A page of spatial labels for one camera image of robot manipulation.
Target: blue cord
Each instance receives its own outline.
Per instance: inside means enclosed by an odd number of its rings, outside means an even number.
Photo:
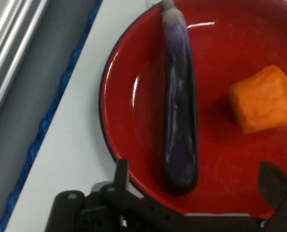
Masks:
[[[20,175],[20,177],[19,177],[19,179],[15,185],[14,191],[8,197],[6,210],[3,214],[2,219],[0,220],[0,232],[4,232],[7,225],[8,225],[9,219],[11,217],[13,210],[14,210],[17,199],[18,199],[18,197],[19,197],[19,195],[23,189],[23,186],[24,186],[25,181],[27,179],[27,176],[30,172],[32,164],[36,159],[36,156],[38,154],[38,151],[39,151],[39,148],[42,144],[42,141],[45,137],[45,134],[46,134],[46,132],[47,132],[47,130],[51,124],[51,121],[52,121],[53,116],[56,112],[56,109],[60,103],[61,97],[62,97],[62,95],[63,95],[63,93],[67,87],[69,79],[72,75],[72,72],[73,72],[75,66],[76,66],[76,62],[77,62],[77,60],[81,54],[83,45],[84,45],[86,38],[90,32],[90,29],[93,25],[95,18],[96,18],[96,15],[98,13],[98,10],[100,8],[101,3],[102,3],[102,0],[97,0],[96,6],[90,12],[88,22],[87,22],[86,27],[84,29],[84,32],[81,36],[81,40],[78,43],[78,45],[76,46],[75,50],[73,51],[73,53],[70,57],[70,63],[68,65],[67,70],[61,76],[60,86],[59,86],[57,93],[54,97],[53,103],[51,104],[46,116],[41,120],[37,137],[28,149],[28,157],[27,157],[26,163],[25,163],[23,170],[21,172],[21,175]]]

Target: eggplant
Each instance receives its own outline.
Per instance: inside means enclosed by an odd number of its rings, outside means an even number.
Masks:
[[[191,191],[198,180],[198,115],[195,70],[184,15],[163,0],[166,41],[164,174],[173,194]]]

